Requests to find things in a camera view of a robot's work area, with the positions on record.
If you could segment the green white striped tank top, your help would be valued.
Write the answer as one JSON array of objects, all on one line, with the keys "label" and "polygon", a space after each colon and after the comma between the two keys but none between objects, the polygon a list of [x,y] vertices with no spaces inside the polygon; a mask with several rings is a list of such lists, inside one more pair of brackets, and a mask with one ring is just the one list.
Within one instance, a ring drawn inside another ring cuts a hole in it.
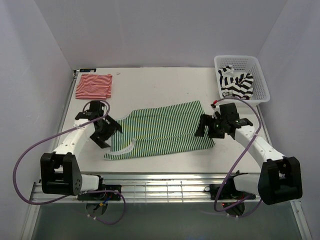
[{"label": "green white striped tank top", "polygon": [[133,110],[117,119],[122,131],[110,138],[110,150],[103,157],[117,161],[213,148],[213,139],[195,136],[204,113],[198,100]]}]

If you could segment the red white striped tank top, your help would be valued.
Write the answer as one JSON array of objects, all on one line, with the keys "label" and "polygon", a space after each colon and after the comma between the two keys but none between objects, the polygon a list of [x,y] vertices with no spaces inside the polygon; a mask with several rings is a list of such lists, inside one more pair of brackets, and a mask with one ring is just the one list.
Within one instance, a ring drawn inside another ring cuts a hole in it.
[{"label": "red white striped tank top", "polygon": [[106,100],[112,97],[113,76],[111,74],[82,74],[75,89],[79,100]]}]

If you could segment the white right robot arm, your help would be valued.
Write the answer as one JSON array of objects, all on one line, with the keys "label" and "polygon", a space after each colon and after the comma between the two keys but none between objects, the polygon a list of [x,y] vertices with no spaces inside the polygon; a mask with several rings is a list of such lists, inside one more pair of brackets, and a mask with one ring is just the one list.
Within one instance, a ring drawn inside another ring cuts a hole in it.
[{"label": "white right robot arm", "polygon": [[257,129],[247,118],[240,118],[235,103],[219,105],[215,101],[212,115],[200,117],[196,137],[223,139],[229,135],[244,147],[260,167],[259,176],[248,173],[228,173],[218,188],[215,199],[221,194],[237,199],[243,193],[256,195],[266,205],[300,199],[303,196],[301,165],[297,158],[287,157],[258,136]]}]

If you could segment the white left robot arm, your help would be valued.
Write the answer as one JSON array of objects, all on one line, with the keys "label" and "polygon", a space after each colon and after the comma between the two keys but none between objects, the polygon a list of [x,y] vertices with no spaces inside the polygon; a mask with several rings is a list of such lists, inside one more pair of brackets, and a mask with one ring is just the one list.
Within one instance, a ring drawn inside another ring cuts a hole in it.
[{"label": "white left robot arm", "polygon": [[122,126],[109,116],[110,105],[105,100],[92,100],[85,104],[74,118],[73,128],[66,132],[62,143],[51,153],[40,158],[42,191],[45,194],[77,196],[87,192],[100,200],[106,195],[106,187],[98,175],[82,174],[77,158],[86,142],[91,140],[99,148],[106,149],[115,133]]}]

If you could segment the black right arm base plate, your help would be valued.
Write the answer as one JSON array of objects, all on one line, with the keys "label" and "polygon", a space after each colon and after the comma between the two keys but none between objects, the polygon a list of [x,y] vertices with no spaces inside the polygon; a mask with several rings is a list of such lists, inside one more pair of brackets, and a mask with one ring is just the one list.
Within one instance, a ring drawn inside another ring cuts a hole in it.
[{"label": "black right arm base plate", "polygon": [[[218,195],[219,184],[209,184],[204,188],[204,192],[210,194],[210,199],[215,200]],[[248,196],[249,200],[255,200],[256,195],[248,192],[238,191],[234,187],[224,186],[218,200],[241,200]]]}]

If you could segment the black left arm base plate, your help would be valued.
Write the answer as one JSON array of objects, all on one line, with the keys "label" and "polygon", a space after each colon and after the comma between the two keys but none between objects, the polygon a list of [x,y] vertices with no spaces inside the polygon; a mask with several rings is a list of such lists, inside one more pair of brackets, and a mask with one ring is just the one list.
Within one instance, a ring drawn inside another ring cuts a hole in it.
[{"label": "black left arm base plate", "polygon": [[77,196],[78,201],[120,201],[121,197],[114,192],[121,193],[122,186],[120,184],[111,184],[105,185],[102,184],[101,189],[99,191],[108,191],[108,192],[100,192],[100,193],[85,193]]}]

